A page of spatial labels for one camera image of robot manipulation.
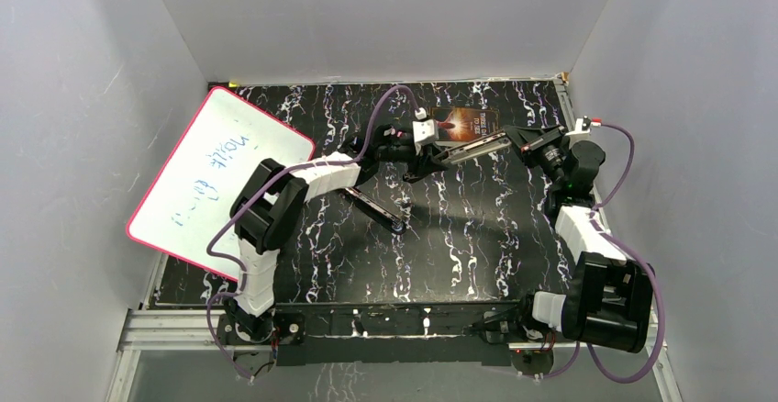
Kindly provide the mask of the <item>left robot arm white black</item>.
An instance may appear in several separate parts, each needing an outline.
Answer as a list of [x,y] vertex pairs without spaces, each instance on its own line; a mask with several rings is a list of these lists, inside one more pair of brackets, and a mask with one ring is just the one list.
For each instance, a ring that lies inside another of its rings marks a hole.
[[336,151],[308,162],[284,166],[271,158],[261,161],[230,211],[244,264],[234,299],[243,313],[241,335],[252,343],[272,336],[274,320],[267,312],[274,304],[277,257],[309,200],[363,184],[381,162],[406,163],[408,182],[443,171],[446,166],[436,157],[438,140],[434,120],[415,121],[411,128],[383,124],[350,135]]

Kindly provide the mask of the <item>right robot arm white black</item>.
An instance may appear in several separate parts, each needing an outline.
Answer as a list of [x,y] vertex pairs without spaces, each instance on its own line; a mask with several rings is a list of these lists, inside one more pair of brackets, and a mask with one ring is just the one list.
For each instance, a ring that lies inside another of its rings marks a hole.
[[574,258],[566,293],[538,290],[522,299],[518,333],[541,341],[556,331],[567,340],[639,352],[648,336],[653,288],[646,271],[607,240],[595,217],[594,182],[605,151],[573,139],[562,126],[504,132],[519,159],[550,180],[543,212]]

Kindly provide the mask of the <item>black stapler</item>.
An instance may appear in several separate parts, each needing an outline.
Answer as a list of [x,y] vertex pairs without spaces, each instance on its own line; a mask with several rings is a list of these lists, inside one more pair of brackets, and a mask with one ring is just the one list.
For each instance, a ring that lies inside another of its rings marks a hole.
[[[344,140],[339,147],[339,151],[350,157],[355,157],[362,150],[363,146],[367,147],[369,141],[370,137],[367,136],[367,134],[354,133]],[[421,147],[416,144],[415,146],[417,152],[420,152]],[[442,150],[442,153],[438,155],[438,158],[451,169],[459,163],[474,160],[485,154],[509,148],[511,142],[508,140],[505,133],[500,130],[494,134],[458,146],[449,148],[436,146]],[[356,185],[361,185],[363,183],[365,182],[357,181]],[[406,221],[404,219],[380,206],[376,200],[364,194],[358,187],[343,188],[339,193],[363,214],[393,234],[401,235],[406,231]]]

